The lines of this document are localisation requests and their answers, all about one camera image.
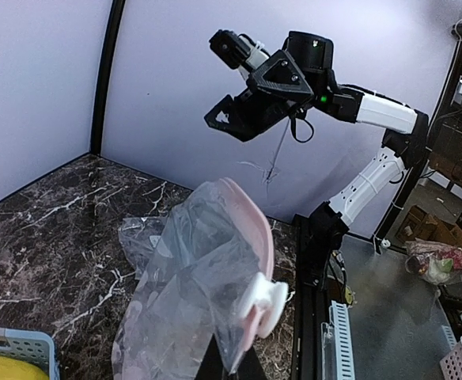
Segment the marble countertop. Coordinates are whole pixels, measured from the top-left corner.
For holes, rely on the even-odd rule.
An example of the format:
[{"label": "marble countertop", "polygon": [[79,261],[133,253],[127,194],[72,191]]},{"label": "marble countertop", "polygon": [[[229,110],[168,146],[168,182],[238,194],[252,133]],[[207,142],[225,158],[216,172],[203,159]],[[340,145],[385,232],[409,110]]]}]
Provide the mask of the marble countertop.
[{"label": "marble countertop", "polygon": [[[123,218],[166,215],[190,191],[86,155],[0,203],[0,327],[53,336],[68,380],[112,379],[116,330],[136,287]],[[294,290],[295,230],[271,221],[274,279]],[[271,380],[290,373],[293,301],[255,348]]]}]

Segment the white knob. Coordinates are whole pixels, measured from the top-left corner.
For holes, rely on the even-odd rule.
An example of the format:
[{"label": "white knob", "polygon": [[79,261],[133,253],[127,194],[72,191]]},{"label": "white knob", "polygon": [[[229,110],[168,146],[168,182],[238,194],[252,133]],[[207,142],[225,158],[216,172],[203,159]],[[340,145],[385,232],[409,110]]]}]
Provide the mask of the white knob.
[{"label": "white knob", "polygon": [[237,316],[246,321],[255,306],[261,314],[257,335],[266,338],[278,323],[287,300],[286,283],[272,283],[262,272],[257,272],[247,287],[238,306]]}]

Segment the clear plastic bag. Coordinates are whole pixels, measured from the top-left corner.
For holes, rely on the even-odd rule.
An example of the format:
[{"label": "clear plastic bag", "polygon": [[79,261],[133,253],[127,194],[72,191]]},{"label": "clear plastic bag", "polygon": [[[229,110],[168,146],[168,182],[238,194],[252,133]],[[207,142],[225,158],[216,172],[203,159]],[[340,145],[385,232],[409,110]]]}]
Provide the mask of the clear plastic bag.
[{"label": "clear plastic bag", "polygon": [[462,282],[462,249],[436,241],[407,241],[407,272],[433,285]]},{"label": "clear plastic bag", "polygon": [[229,216],[221,181],[171,210],[153,251],[164,220],[124,221],[127,259],[137,273],[146,266],[113,344],[114,380],[193,379],[212,334],[225,367],[236,369],[237,307],[261,259]]},{"label": "clear plastic bag", "polygon": [[126,253],[127,261],[136,270],[136,279],[141,279],[143,271],[152,258],[166,217],[125,218],[119,228],[119,241]]}]

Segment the black frame post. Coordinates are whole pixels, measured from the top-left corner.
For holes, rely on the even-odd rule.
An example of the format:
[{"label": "black frame post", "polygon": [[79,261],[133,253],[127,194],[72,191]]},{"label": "black frame post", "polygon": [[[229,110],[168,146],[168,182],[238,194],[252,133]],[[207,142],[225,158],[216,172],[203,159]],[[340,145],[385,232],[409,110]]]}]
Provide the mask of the black frame post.
[{"label": "black frame post", "polygon": [[108,97],[110,75],[112,74],[113,55],[115,54],[115,46],[125,5],[126,0],[113,0],[106,34],[104,35],[99,74],[97,75],[96,96],[94,97],[92,130],[90,133],[90,153],[96,155],[100,155],[101,153],[104,113],[106,109],[106,99]]}]

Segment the glass surface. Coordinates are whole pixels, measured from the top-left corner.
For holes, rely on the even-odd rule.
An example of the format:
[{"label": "glass surface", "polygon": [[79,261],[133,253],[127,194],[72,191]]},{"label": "glass surface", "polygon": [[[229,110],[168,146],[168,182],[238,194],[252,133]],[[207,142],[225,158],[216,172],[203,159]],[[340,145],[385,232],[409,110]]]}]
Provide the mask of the glass surface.
[{"label": "glass surface", "polygon": [[449,322],[437,288],[405,272],[405,256],[345,237],[342,246],[356,303],[349,310],[356,379],[443,378]]}]

